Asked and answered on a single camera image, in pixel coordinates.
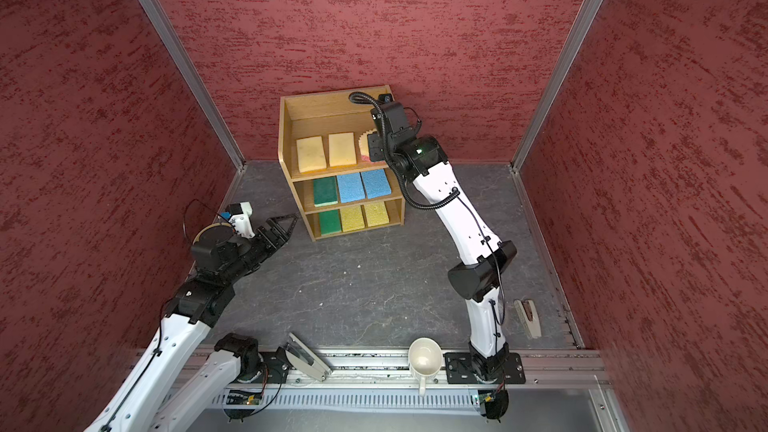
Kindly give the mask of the yellow smiley face sponge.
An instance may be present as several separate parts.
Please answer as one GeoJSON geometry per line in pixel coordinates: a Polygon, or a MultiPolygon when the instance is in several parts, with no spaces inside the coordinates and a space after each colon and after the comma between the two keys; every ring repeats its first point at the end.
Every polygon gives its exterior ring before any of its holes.
{"type": "Polygon", "coordinates": [[[375,133],[376,133],[375,129],[370,129],[368,131],[363,132],[358,137],[358,149],[360,152],[360,158],[362,162],[368,162],[368,163],[371,162],[368,138],[371,134],[375,134],[375,133]]]}

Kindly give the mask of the light blue sponge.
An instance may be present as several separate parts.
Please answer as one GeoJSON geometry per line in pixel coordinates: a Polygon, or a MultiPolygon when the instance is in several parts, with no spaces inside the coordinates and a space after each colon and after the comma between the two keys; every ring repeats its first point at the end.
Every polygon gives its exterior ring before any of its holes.
{"type": "Polygon", "coordinates": [[[351,203],[366,199],[362,177],[359,172],[337,175],[336,179],[339,201],[341,203],[351,203]]]}
{"type": "Polygon", "coordinates": [[[388,196],[392,188],[384,169],[364,171],[360,173],[367,199],[388,196]]]}

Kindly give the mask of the bright green sponge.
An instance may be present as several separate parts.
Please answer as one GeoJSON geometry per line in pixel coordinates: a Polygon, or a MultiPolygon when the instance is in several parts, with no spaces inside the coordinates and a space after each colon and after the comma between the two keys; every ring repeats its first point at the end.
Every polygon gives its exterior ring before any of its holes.
{"type": "Polygon", "coordinates": [[[342,232],[341,218],[338,210],[323,211],[318,214],[320,234],[334,235],[342,232]]]}

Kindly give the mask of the dark green sponge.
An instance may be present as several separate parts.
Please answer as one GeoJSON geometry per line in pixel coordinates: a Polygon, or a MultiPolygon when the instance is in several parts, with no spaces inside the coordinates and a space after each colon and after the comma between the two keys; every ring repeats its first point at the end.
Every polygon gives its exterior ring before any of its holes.
{"type": "Polygon", "coordinates": [[[313,185],[313,205],[315,207],[326,207],[339,203],[337,180],[335,176],[314,179],[313,185]]]}

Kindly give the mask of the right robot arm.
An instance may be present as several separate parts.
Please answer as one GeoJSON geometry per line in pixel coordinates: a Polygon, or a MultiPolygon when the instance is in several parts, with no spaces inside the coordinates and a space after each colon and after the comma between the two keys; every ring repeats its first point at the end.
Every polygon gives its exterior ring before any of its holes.
{"type": "Polygon", "coordinates": [[[384,161],[394,172],[411,207],[437,213],[458,251],[460,263],[447,276],[466,303],[473,373],[490,382],[503,371],[509,354],[502,331],[506,319],[502,273],[517,249],[483,221],[438,141],[418,134],[402,104],[373,99],[371,105],[375,131],[368,139],[370,159],[384,161]]]}

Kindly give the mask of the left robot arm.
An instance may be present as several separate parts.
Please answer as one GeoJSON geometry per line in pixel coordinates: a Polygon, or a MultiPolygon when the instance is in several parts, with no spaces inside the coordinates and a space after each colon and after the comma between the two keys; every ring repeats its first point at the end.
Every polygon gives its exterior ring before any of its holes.
{"type": "Polygon", "coordinates": [[[198,346],[235,296],[235,284],[255,273],[291,238],[295,214],[253,228],[246,214],[202,229],[192,240],[191,276],[161,309],[157,332],[91,431],[183,431],[232,382],[264,389],[272,372],[257,340],[229,333],[176,394],[170,392],[198,346]]]}

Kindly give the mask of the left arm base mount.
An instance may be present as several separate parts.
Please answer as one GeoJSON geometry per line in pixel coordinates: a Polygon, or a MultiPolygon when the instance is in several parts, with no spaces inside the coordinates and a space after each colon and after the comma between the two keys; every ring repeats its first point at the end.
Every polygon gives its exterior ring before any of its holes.
{"type": "Polygon", "coordinates": [[[284,347],[266,352],[252,349],[240,357],[240,372],[235,381],[242,384],[284,384],[290,369],[284,347]]]}

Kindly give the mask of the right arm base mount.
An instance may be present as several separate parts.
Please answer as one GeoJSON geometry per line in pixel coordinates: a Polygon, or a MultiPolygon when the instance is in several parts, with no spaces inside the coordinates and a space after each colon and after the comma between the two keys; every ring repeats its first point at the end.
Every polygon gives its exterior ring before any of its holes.
{"type": "Polygon", "coordinates": [[[473,352],[446,352],[443,358],[449,384],[526,383],[522,359],[517,353],[500,351],[496,356],[484,358],[473,352]]]}

